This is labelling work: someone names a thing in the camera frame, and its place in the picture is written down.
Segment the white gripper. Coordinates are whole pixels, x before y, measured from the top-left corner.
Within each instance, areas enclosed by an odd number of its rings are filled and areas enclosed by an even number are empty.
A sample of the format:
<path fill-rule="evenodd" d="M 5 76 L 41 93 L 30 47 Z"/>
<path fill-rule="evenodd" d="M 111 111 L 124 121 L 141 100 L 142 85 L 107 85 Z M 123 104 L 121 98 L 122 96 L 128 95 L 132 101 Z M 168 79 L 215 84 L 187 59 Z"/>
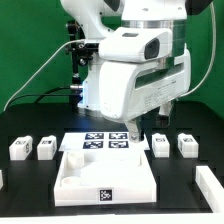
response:
<path fill-rule="evenodd" d="M 129 140 L 139 143 L 144 140 L 144 132 L 139 121 L 132 119 L 186 93 L 190 70 L 187 49 L 168 69 L 161 68 L 156 60 L 143 64 L 105 62 L 99 75 L 100 111 L 108 120 L 128 121 Z"/>

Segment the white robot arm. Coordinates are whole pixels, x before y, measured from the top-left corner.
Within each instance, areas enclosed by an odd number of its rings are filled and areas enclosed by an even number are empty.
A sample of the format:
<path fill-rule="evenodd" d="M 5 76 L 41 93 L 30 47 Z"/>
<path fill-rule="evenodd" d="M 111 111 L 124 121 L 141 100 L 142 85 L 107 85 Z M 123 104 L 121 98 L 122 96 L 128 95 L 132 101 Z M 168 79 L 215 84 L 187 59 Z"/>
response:
<path fill-rule="evenodd" d="M 213 0 L 60 2 L 83 32 L 76 54 L 88 75 L 79 109 L 125 124 L 130 140 L 142 141 L 140 117 L 157 108 L 167 118 L 172 101 L 188 92 L 186 20 Z"/>

